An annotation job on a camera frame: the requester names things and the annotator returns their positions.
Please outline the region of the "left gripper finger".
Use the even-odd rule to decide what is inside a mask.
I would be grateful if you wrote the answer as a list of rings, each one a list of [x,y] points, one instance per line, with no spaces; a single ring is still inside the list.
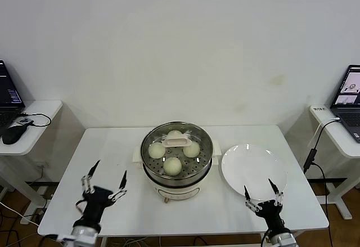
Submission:
[[[123,174],[123,178],[121,179],[121,182],[119,185],[119,190],[116,193],[109,195],[108,199],[111,201],[117,201],[122,196],[124,196],[127,193],[127,190],[125,188],[126,184],[127,184],[127,171],[125,171]]]
[[[95,192],[94,185],[91,184],[91,179],[95,173],[95,170],[100,163],[100,160],[98,160],[95,165],[89,170],[88,174],[82,177],[82,189],[85,194],[93,194]]]

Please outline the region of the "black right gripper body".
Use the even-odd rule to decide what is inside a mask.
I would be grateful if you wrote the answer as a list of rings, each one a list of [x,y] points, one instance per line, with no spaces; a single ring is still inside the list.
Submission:
[[[256,206],[255,214],[265,220],[269,230],[281,230],[284,223],[280,217],[282,204],[275,200],[268,200]]]

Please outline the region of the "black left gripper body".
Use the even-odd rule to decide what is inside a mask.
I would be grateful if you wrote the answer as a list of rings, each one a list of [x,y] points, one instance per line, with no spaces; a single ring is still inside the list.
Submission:
[[[94,192],[83,192],[83,199],[87,202],[81,220],[86,224],[100,224],[101,217],[107,207],[113,205],[111,196],[114,193],[108,189],[95,186]]]

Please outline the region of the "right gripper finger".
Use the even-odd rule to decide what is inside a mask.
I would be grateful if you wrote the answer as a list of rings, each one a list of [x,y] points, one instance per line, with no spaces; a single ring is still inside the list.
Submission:
[[[252,211],[252,212],[260,212],[262,210],[261,206],[258,206],[257,204],[254,204],[251,201],[250,195],[248,193],[248,190],[246,186],[244,186],[244,194],[245,194],[245,205]]]
[[[274,206],[282,206],[282,200],[283,200],[284,193],[278,189],[277,185],[275,183],[273,183],[270,178],[268,179],[268,181],[269,181],[271,188],[275,194]]]

